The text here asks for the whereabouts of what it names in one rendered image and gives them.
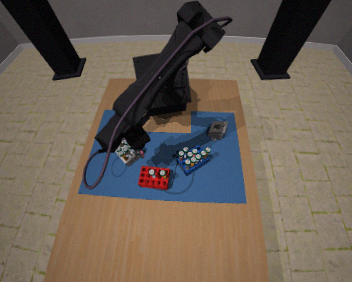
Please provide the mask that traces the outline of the red tube rack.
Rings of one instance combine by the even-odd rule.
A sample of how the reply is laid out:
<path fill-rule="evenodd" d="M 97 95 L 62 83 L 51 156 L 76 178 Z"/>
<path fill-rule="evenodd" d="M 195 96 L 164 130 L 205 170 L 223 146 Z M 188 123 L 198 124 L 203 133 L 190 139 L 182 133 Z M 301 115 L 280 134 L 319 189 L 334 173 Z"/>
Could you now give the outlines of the red tube rack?
<path fill-rule="evenodd" d="M 150 169 L 153 169 L 155 171 L 156 178 L 152 178 L 152 176 L 148 175 Z M 167 176 L 166 180 L 163 179 L 163 177 L 161 178 L 161 175 L 160 175 L 161 170 L 165 170 L 166 176 Z M 142 166 L 140 176 L 139 176 L 138 185 L 140 187 L 168 190 L 169 178 L 170 178 L 170 169 L 169 168 Z M 144 180 L 144 182 L 142 179 Z M 160 182 L 158 182 L 158 181 L 160 181 Z M 143 182 L 143 183 L 141 183 L 141 182 Z"/>

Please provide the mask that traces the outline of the white tube cap with printed label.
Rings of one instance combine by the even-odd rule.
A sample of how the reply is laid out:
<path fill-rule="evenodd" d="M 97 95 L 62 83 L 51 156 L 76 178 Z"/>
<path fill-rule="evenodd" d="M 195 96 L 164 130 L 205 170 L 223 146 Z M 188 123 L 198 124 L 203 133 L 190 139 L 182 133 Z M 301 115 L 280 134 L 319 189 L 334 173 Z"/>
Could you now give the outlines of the white tube cap with printed label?
<path fill-rule="evenodd" d="M 188 153 L 188 151 L 189 151 L 188 147 L 184 147 L 184 148 L 183 148 L 184 158 L 187 158 L 187 153 Z"/>

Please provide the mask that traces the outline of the blue bench mat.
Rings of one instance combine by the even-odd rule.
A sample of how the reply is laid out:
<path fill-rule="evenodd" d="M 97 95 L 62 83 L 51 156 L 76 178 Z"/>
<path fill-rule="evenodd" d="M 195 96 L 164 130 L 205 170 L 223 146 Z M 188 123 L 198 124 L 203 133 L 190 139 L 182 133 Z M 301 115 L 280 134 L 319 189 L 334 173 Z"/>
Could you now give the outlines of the blue bench mat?
<path fill-rule="evenodd" d="M 221 140 L 208 136 L 213 121 L 228 121 Z M 243 170 L 234 113 L 191 111 L 191 133 L 146 132 L 150 141 L 142 148 L 144 158 L 129 167 L 114 152 L 101 182 L 94 189 L 86 189 L 83 178 L 78 194 L 205 203 L 247 204 Z M 184 147 L 197 145 L 208 154 L 209 162 L 185 175 L 176 158 Z M 107 153 L 100 153 L 88 163 L 86 183 L 92 186 L 99 178 Z M 169 168 L 168 190 L 140 187 L 141 166 Z"/>

